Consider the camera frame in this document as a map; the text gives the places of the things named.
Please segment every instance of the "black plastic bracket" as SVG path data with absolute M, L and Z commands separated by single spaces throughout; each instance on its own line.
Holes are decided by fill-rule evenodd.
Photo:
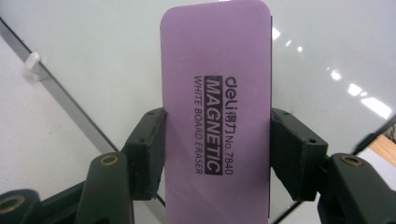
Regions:
M 162 108 L 146 113 L 122 148 L 128 158 L 132 198 L 151 200 L 157 197 L 165 163 L 165 119 Z
M 271 112 L 271 166 L 294 201 L 314 201 L 328 144 L 291 113 Z

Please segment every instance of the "metal screw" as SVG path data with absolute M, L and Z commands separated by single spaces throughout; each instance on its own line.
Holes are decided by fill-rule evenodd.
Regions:
M 119 158 L 115 155 L 107 155 L 100 160 L 100 163 L 104 166 L 115 164 L 119 161 Z
M 348 165 L 355 166 L 355 167 L 361 167 L 363 166 L 363 161 L 358 159 L 357 157 L 353 156 L 342 156 L 341 161 L 345 162 Z
M 21 195 L 9 196 L 0 201 L 0 214 L 6 214 L 14 211 L 16 208 L 21 206 L 25 201 L 25 198 Z

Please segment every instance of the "magnetic eraser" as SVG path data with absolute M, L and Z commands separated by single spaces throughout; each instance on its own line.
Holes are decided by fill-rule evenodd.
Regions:
M 161 46 L 171 224 L 267 223 L 271 14 L 261 1 L 175 7 Z

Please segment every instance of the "whiteboard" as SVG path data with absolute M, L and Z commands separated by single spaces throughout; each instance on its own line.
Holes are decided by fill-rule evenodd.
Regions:
M 162 106 L 163 13 L 203 2 L 0 0 L 0 16 L 120 149 Z M 264 2 L 274 15 L 273 107 L 318 133 L 329 154 L 352 151 L 395 114 L 396 2 Z

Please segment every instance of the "clamp jaw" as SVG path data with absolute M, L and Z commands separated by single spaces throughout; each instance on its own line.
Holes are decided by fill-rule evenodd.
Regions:
M 20 189 L 0 195 L 0 222 L 134 223 L 131 200 L 151 200 L 164 165 L 166 113 L 146 113 L 121 152 L 97 157 L 85 182 L 40 202 Z M 371 164 L 328 144 L 292 114 L 272 109 L 271 166 L 296 202 L 321 197 L 322 223 L 396 223 L 396 194 Z

